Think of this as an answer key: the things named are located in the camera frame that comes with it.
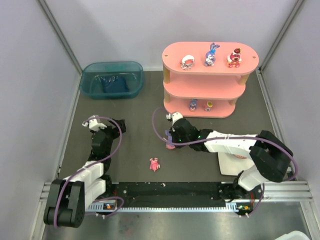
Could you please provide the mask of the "purple figure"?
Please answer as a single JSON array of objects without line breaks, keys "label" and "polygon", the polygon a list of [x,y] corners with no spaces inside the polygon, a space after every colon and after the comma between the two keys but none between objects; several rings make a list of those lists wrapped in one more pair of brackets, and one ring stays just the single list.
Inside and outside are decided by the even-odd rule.
[{"label": "purple figure", "polygon": [[166,140],[166,143],[165,143],[166,148],[169,150],[174,150],[176,147],[172,143],[173,138],[172,138],[172,135],[170,134],[170,131],[166,130],[165,135],[166,135],[166,137],[164,137],[163,139]]}]

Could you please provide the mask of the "pink pig toy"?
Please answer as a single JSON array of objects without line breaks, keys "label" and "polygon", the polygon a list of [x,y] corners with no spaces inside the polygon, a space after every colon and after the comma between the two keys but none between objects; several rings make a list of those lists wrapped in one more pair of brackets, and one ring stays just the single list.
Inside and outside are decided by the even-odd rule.
[{"label": "pink pig toy", "polygon": [[156,172],[161,167],[157,157],[150,158],[149,161],[150,161],[150,166],[149,166],[150,170]]}]

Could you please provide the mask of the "pink haired girl toy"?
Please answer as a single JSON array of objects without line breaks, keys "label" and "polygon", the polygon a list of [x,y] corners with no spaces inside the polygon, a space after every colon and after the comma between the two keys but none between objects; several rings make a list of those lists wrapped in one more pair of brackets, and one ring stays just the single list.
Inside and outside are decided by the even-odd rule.
[{"label": "pink haired girl toy", "polygon": [[180,60],[180,66],[183,70],[188,71],[193,67],[195,58],[192,55],[186,55]]}]

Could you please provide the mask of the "purple bunny toy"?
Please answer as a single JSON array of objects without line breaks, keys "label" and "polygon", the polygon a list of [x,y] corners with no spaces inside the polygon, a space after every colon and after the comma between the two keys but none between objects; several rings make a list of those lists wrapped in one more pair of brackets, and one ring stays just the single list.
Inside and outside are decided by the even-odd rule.
[{"label": "purple bunny toy", "polygon": [[210,44],[210,50],[205,54],[205,61],[204,61],[204,66],[205,67],[212,67],[215,64],[216,61],[216,50],[219,48],[219,44],[215,44],[212,42]]}]

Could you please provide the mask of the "strawberry bear cake toy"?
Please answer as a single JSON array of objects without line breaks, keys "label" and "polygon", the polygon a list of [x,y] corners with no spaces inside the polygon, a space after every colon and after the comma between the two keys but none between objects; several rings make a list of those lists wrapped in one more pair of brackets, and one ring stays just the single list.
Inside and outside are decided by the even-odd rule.
[{"label": "strawberry bear cake toy", "polygon": [[238,68],[240,67],[242,58],[241,58],[241,48],[236,48],[231,54],[227,56],[226,64],[229,68]]}]

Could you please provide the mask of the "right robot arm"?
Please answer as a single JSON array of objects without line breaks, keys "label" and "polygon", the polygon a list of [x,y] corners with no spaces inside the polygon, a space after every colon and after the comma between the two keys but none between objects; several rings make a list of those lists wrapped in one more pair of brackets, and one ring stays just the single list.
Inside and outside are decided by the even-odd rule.
[{"label": "right robot arm", "polygon": [[292,151],[270,131],[236,135],[212,129],[198,130],[178,112],[168,114],[167,119],[172,123],[169,134],[177,148],[188,145],[197,152],[223,153],[253,162],[250,168],[237,174],[231,187],[221,191],[220,197],[224,200],[241,199],[265,182],[281,183],[293,161]]}]

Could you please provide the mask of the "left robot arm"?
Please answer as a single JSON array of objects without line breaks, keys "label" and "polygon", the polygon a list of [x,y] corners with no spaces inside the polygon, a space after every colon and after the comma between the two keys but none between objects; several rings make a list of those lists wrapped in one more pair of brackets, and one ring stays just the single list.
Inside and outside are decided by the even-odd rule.
[{"label": "left robot arm", "polygon": [[93,115],[82,125],[91,132],[91,150],[85,164],[72,175],[51,182],[43,222],[54,227],[78,228],[86,209],[107,191],[114,140],[122,139],[127,127],[124,119],[107,118],[101,122]]}]

